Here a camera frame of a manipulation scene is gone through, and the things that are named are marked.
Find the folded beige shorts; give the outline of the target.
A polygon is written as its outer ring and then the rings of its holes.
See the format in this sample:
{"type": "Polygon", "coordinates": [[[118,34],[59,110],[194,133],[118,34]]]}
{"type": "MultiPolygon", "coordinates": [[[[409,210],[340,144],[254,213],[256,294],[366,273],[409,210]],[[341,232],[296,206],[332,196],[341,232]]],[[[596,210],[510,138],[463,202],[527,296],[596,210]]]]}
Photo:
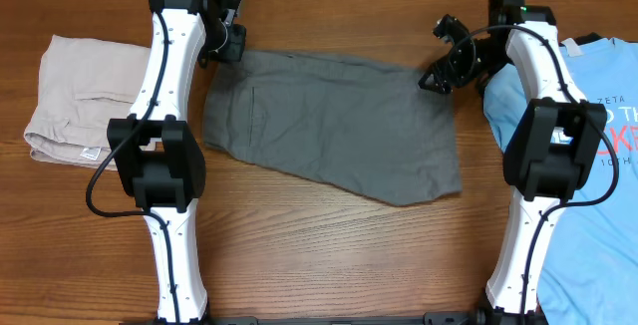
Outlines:
{"type": "Polygon", "coordinates": [[[146,47],[54,35],[39,68],[38,104],[24,139],[33,160],[98,167],[107,126],[129,114],[149,61],[146,47]]]}

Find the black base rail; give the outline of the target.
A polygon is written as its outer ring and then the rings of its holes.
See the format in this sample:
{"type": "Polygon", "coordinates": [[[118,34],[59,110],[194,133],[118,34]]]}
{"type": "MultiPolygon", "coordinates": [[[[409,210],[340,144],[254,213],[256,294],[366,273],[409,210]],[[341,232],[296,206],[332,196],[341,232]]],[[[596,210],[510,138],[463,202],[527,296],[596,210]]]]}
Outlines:
{"type": "Polygon", "coordinates": [[[389,317],[337,317],[337,318],[295,318],[258,319],[256,317],[212,318],[205,314],[202,320],[189,320],[184,325],[547,325],[543,315],[488,312],[478,309],[474,312],[428,312],[421,316],[389,317]]]}

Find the light blue printed t-shirt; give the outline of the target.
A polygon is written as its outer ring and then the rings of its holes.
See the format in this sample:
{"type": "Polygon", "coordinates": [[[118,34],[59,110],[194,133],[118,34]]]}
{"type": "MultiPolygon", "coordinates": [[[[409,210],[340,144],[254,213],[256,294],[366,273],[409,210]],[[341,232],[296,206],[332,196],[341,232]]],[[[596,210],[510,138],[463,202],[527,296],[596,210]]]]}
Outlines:
{"type": "Polygon", "coordinates": [[[576,86],[605,107],[607,143],[598,147],[574,206],[557,223],[537,298],[551,324],[637,321],[637,45],[600,38],[560,49],[576,86]]]}

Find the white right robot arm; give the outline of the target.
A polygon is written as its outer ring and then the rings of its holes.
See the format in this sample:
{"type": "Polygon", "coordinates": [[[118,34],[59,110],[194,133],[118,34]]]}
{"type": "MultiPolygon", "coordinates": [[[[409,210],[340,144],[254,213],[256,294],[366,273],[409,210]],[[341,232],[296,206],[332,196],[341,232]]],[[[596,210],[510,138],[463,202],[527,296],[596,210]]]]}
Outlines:
{"type": "Polygon", "coordinates": [[[423,90],[448,94],[488,67],[512,61],[526,109],[503,154],[503,177],[512,195],[497,265],[471,324],[543,324],[537,285],[554,228],[574,194],[586,184],[604,134],[604,106],[588,102],[575,85],[560,53],[550,10],[507,6],[480,39],[457,18],[446,15],[433,30],[451,43],[429,66],[423,90]]]}

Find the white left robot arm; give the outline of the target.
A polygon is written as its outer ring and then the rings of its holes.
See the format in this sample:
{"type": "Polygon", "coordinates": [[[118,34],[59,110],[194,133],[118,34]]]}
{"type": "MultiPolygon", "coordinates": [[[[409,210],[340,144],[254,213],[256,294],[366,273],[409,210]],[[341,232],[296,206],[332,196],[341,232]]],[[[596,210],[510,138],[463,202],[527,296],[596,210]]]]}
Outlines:
{"type": "Polygon", "coordinates": [[[208,324],[195,218],[205,160],[187,123],[195,67],[237,62],[246,30],[234,22],[242,0],[150,0],[154,36],[140,92],[107,138],[125,193],[144,218],[159,284],[157,324],[208,324]]]}

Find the grey shorts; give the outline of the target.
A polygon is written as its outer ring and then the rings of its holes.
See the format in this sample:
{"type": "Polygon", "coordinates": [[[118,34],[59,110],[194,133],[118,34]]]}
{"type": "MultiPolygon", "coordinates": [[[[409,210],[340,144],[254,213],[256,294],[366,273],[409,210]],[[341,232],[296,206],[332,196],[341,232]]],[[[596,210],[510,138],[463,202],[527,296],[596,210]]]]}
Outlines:
{"type": "Polygon", "coordinates": [[[463,188],[454,101],[419,79],[347,55],[247,51],[217,68],[203,141],[394,206],[433,201],[463,188]]]}

